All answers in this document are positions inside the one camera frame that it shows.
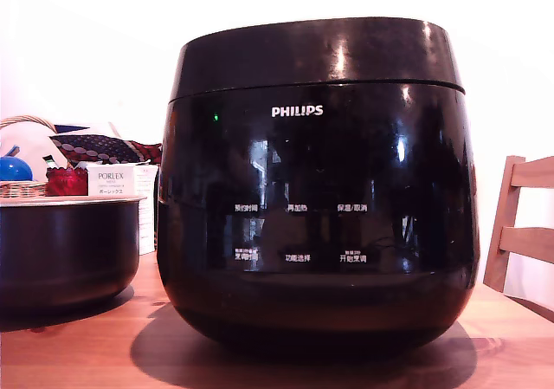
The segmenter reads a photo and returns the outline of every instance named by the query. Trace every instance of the philips logo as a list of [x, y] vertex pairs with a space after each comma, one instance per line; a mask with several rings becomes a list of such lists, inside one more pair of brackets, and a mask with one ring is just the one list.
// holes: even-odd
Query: philips logo
[[271, 117], [272, 118], [284, 118], [285, 116], [309, 116], [313, 114], [314, 116], [320, 116], [323, 114], [323, 106], [286, 106], [286, 107], [272, 107], [271, 108]]

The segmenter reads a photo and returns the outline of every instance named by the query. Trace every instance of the patterned fabric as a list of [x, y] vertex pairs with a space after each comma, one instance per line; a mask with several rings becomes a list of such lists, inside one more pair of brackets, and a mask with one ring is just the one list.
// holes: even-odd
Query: patterned fabric
[[160, 164], [162, 144], [143, 145], [132, 140], [110, 138], [105, 135], [54, 135], [54, 145], [73, 165], [81, 161], [100, 161], [104, 164], [145, 162]]

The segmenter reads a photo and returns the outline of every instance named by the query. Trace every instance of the chair backrest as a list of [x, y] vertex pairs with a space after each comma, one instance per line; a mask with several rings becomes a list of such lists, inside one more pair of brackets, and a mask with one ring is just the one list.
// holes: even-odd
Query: chair backrest
[[554, 188], [554, 157], [507, 157], [483, 282], [504, 291], [510, 253], [554, 263], [554, 229], [515, 228], [521, 187]]

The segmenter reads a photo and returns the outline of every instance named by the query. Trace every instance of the basket handle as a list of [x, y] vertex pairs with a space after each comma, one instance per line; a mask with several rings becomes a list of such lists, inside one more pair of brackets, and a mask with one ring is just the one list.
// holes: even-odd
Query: basket handle
[[45, 127], [49, 128], [52, 132], [58, 133], [58, 131], [55, 130], [55, 126], [52, 123], [50, 123], [46, 119], [38, 118], [36, 116], [31, 116], [30, 114], [21, 114], [19, 116], [11, 116], [9, 118], [0, 120], [0, 129], [19, 122], [40, 123], [41, 125], [44, 125]]

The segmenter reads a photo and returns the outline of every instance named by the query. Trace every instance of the wicker basket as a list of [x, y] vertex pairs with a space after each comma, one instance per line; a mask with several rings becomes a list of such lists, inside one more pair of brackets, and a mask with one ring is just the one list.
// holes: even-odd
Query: wicker basket
[[[0, 121], [0, 129], [19, 122], [35, 122], [49, 127], [57, 133], [55, 126], [45, 119], [36, 116], [12, 116]], [[40, 197], [46, 196], [46, 183], [40, 181], [0, 181], [0, 198]]]

